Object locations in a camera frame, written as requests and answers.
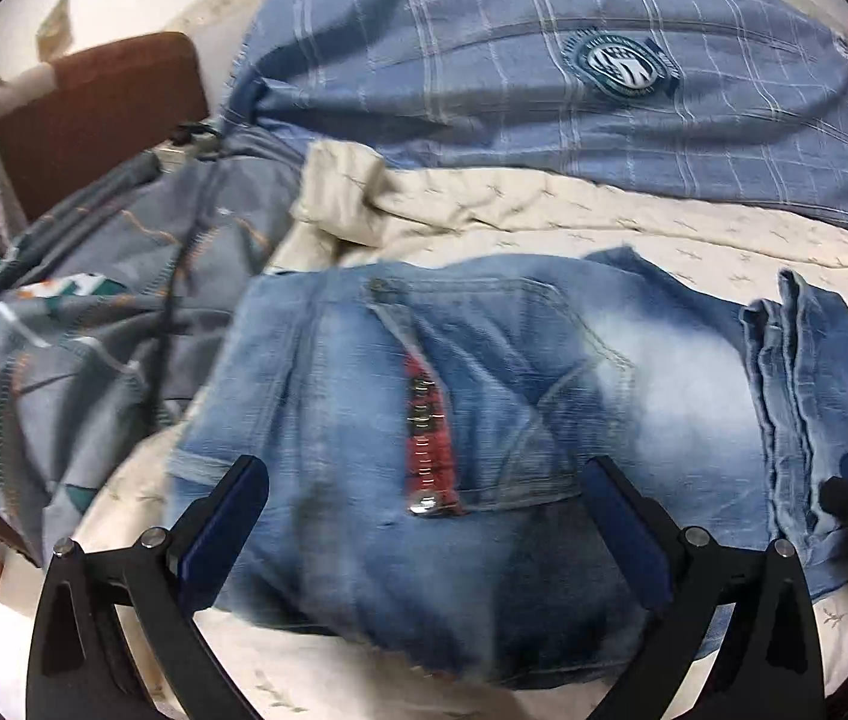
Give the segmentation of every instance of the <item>cream bedsheet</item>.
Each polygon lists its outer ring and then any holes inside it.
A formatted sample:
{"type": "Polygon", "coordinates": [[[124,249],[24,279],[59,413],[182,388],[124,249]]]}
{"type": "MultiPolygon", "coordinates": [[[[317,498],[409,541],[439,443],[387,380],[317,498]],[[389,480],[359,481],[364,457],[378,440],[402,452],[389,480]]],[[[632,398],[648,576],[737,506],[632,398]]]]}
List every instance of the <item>cream bedsheet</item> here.
{"type": "MultiPolygon", "coordinates": [[[[685,284],[748,303],[778,298],[791,268],[848,304],[848,232],[786,212],[642,196],[533,170],[385,170],[354,143],[317,143],[296,223],[268,269],[322,269],[380,259],[443,266],[492,253],[585,256],[630,245],[685,284]]],[[[161,521],[166,457],[182,426],[142,442],[97,496],[76,538],[86,550],[133,542],[161,521]]],[[[826,688],[848,676],[848,586],[814,607],[826,688]]],[[[155,697],[173,701],[136,621],[124,617],[155,697]]],[[[510,692],[427,677],[403,659],[334,637],[253,628],[219,610],[198,626],[235,683],[267,718],[580,720],[604,683],[510,692]]],[[[714,656],[694,664],[669,716],[684,712],[714,656]]]]}

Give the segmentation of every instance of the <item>jeans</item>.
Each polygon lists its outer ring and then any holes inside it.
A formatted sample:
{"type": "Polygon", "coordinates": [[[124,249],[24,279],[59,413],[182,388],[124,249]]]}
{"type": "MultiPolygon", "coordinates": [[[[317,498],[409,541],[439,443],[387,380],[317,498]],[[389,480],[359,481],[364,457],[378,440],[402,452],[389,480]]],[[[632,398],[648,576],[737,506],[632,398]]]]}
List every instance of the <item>jeans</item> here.
{"type": "MultiPolygon", "coordinates": [[[[172,521],[243,453],[270,500],[218,599],[430,670],[545,688],[619,670],[646,613],[580,502],[606,454],[678,525],[848,581],[816,483],[848,449],[848,310],[693,292],[631,250],[254,280],[171,460],[172,521]],[[406,501],[411,354],[443,396],[461,517],[406,501]]],[[[720,642],[726,614],[708,635],[720,642]]]]}

